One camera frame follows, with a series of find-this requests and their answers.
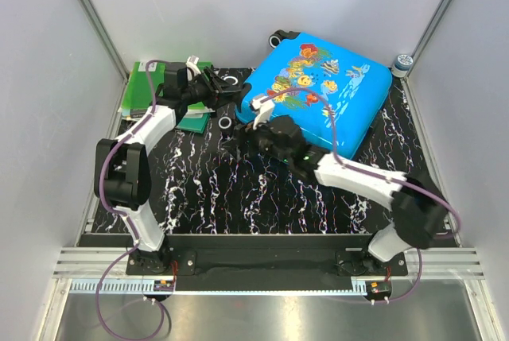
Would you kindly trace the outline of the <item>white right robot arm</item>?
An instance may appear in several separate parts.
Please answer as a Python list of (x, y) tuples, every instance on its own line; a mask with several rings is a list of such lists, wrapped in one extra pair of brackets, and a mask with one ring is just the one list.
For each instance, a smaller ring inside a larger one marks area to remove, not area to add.
[(391, 223), (371, 236), (361, 254), (361, 265), (370, 274), (381, 273), (403, 251), (430, 248), (447, 214), (431, 179), (419, 181), (404, 172), (344, 159), (306, 141), (288, 116), (239, 124), (223, 148), (235, 158), (265, 154), (285, 164), (303, 182), (352, 192), (389, 210)]

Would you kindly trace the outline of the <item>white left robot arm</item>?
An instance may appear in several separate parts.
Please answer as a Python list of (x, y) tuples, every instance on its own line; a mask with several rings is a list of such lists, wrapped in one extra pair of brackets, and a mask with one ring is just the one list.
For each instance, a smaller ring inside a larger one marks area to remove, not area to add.
[(122, 218), (134, 248), (146, 252), (144, 265), (155, 274), (170, 268), (172, 255), (161, 248), (165, 234), (149, 204), (148, 156), (178, 126), (189, 106), (203, 103), (211, 110), (230, 103), (240, 106), (251, 89), (248, 84), (221, 79), (210, 67), (198, 68), (193, 58), (185, 63), (165, 62), (163, 81), (156, 85), (152, 75), (159, 64), (160, 60), (149, 60), (145, 65), (152, 103), (144, 115), (118, 137), (98, 142), (94, 177), (94, 192), (101, 204)]

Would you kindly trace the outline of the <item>blue suitcase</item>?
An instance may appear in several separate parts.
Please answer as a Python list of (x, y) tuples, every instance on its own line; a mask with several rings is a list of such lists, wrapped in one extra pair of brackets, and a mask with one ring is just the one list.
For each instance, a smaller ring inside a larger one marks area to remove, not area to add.
[(272, 115), (289, 115), (307, 141), (354, 158), (389, 95), (389, 68), (307, 33), (278, 30), (269, 43), (272, 52), (247, 77), (251, 90), (236, 119), (252, 121), (251, 100), (266, 95)]

